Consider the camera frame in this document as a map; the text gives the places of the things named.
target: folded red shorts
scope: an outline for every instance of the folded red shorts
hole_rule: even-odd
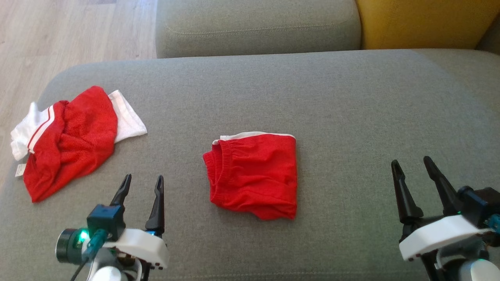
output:
[[[203,155],[210,201],[261,220],[297,212],[296,140],[291,134],[242,132],[221,135]]]

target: robotic arm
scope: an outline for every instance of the robotic arm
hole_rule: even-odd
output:
[[[399,250],[404,260],[420,259],[430,281],[500,280],[489,261],[488,247],[500,246],[500,192],[491,187],[458,193],[428,156],[423,158],[442,202],[442,215],[424,217],[405,183],[397,160],[392,161],[399,221]]]
[[[156,182],[156,198],[144,230],[127,228],[123,220],[131,181],[128,174],[109,206],[95,206],[87,228],[65,229],[57,239],[57,260],[79,265],[72,281],[86,264],[90,265],[87,281],[148,281],[150,270],[167,268],[163,177]]]

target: white stripe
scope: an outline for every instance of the white stripe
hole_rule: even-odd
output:
[[[50,119],[45,124],[43,124],[40,127],[40,129],[36,132],[36,134],[34,135],[33,139],[31,140],[31,143],[29,144],[28,149],[33,154],[35,153],[35,151],[34,151],[35,144],[37,144],[38,140],[40,139],[40,137],[42,136],[42,134],[45,132],[45,130],[47,130],[47,128],[56,119],[56,116],[54,114],[54,106],[53,105],[51,105],[51,106],[48,107],[48,112],[49,112],[48,115],[50,116]]]
[[[216,139],[212,142],[212,145],[214,145],[214,146],[218,145],[219,141],[238,140],[238,139],[255,137],[255,136],[260,136],[260,135],[286,136],[286,137],[292,137],[295,139],[295,137],[293,135],[288,134],[288,133],[273,133],[273,132],[263,132],[263,131],[244,131],[244,132],[241,132],[239,134],[234,134],[234,135],[221,135],[220,139]]]

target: gray fabric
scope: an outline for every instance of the gray fabric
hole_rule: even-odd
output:
[[[482,37],[477,49],[500,55],[500,14]]]
[[[5,280],[66,280],[61,230],[85,225],[126,173],[125,221],[142,228],[165,178],[167,270],[152,280],[424,280],[403,262],[390,162],[426,215],[441,211],[422,158],[450,182],[500,187],[500,56],[475,50],[366,50],[105,62],[73,67],[39,107],[92,85],[125,95],[148,134],[118,143],[97,171],[39,204],[10,178],[0,194]],[[219,135],[297,138],[294,221],[260,221],[209,202],[202,154]],[[498,251],[492,251],[500,261]]]
[[[158,58],[357,50],[354,0],[159,0]]]

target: clothing tag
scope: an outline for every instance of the clothing tag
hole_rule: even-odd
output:
[[[25,173],[26,164],[17,165],[17,170],[15,170],[15,177],[20,177]]]

